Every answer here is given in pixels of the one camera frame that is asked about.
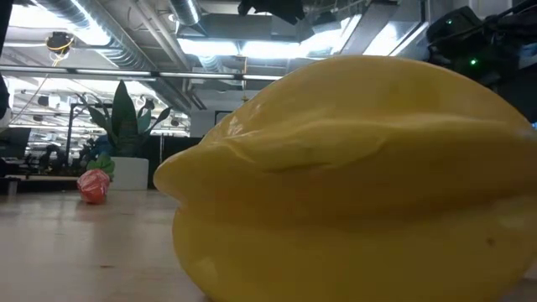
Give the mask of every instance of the ceiling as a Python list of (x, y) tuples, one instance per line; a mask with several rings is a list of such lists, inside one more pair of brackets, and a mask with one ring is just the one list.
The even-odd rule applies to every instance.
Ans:
[[(46, 0), (24, 2), (47, 3)], [(189, 27), (181, 24), (178, 26), (169, 0), (78, 2), (94, 9), (89, 11), (90, 17), (97, 20), (97, 27), (101, 26), (99, 22), (106, 21), (106, 28), (100, 28), (101, 32), (97, 30), (88, 36), (75, 28), (75, 24), (40, 7), (33, 4), (16, 5), (0, 64), (52, 66), (56, 63), (59, 67), (104, 70), (124, 67), (106, 56), (105, 48), (110, 45), (97, 44), (100, 48), (96, 48), (95, 44), (91, 44), (93, 41), (98, 42), (99, 34), (107, 30), (113, 31), (113, 36), (121, 42), (120, 45), (127, 45), (142, 58), (143, 69), (160, 71), (284, 76), (301, 66), (333, 55), (404, 55), (419, 60), (424, 55), (420, 41), (427, 22), (436, 18), (435, 14), (440, 16), (453, 9), (453, 4), (446, 4), (442, 0), (304, 0), (306, 18), (291, 25), (269, 13), (254, 14), (253, 10), (248, 16), (240, 17), (237, 15), (238, 1), (198, 0), (201, 21)], [(323, 12), (331, 13), (336, 20), (312, 26)], [(95, 24), (90, 23), (89, 26), (95, 27)], [(76, 37), (68, 55), (55, 55), (44, 46), (45, 40), (54, 31), (67, 32)], [(216, 63), (207, 62), (207, 58), (216, 60)], [(32, 152), (41, 150), (42, 142), (65, 146), (69, 104), (76, 102), (75, 93), (94, 94), (105, 102), (111, 102), (119, 80), (117, 77), (98, 75), (87, 78), (78, 76), (76, 79), (69, 75), (63, 75), (63, 78), (50, 77), (29, 103), (43, 83), (45, 75), (3, 74), (8, 80), (9, 89), (14, 92), (13, 112), (15, 116), (21, 113), (12, 124), (34, 128), (31, 140), (37, 144), (29, 146), (29, 151)], [(188, 117), (192, 112), (235, 110), (243, 104), (244, 97), (252, 98), (270, 83), (183, 79), (133, 81), (137, 80), (135, 78), (123, 80), (128, 82), (129, 93), (137, 108), (145, 100), (154, 99), (154, 116), (158, 116), (167, 106), (175, 109), (173, 118), (180, 120), (180, 125), (171, 126), (169, 118), (155, 133), (177, 136), (188, 136)], [(55, 100), (54, 107), (40, 106), (36, 102), (39, 96), (50, 96), (50, 99)], [(40, 115), (42, 121), (40, 118), (39, 122), (35, 121), (36, 115)], [(81, 147), (84, 139), (102, 134), (102, 130), (91, 122), (86, 111), (80, 112), (74, 124), (74, 136), (80, 138), (76, 139), (75, 151)]]

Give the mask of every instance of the wooden floor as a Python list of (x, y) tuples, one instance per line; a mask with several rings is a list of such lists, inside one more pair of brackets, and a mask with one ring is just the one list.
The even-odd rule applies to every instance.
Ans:
[[(175, 259), (175, 207), (156, 191), (110, 192), (104, 206), (76, 193), (0, 200), (0, 301), (207, 302)], [(537, 301), (537, 281), (503, 301)]]

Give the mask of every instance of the computer monitor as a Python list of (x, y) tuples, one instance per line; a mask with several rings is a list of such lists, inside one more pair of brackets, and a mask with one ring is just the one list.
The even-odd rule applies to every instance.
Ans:
[(31, 131), (31, 128), (0, 128), (0, 157), (23, 158)]

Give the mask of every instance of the potted plant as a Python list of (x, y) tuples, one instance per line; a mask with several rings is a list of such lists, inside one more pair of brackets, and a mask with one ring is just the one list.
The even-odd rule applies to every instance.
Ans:
[(88, 106), (84, 97), (80, 95), (78, 97), (87, 106), (93, 122), (105, 129), (108, 142), (112, 145), (110, 155), (115, 163), (115, 169), (110, 190), (146, 190), (149, 162), (137, 156), (141, 146), (149, 138), (151, 130), (169, 116), (171, 107), (164, 109), (154, 124), (150, 125), (150, 108), (143, 107), (137, 114), (123, 81), (117, 86), (112, 114), (98, 97), (96, 99), (101, 104), (104, 114), (95, 107)]

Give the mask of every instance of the white pot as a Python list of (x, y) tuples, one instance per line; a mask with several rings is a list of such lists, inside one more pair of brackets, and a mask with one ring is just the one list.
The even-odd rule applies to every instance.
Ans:
[(109, 190), (147, 190), (149, 161), (147, 159), (112, 157), (116, 164)]

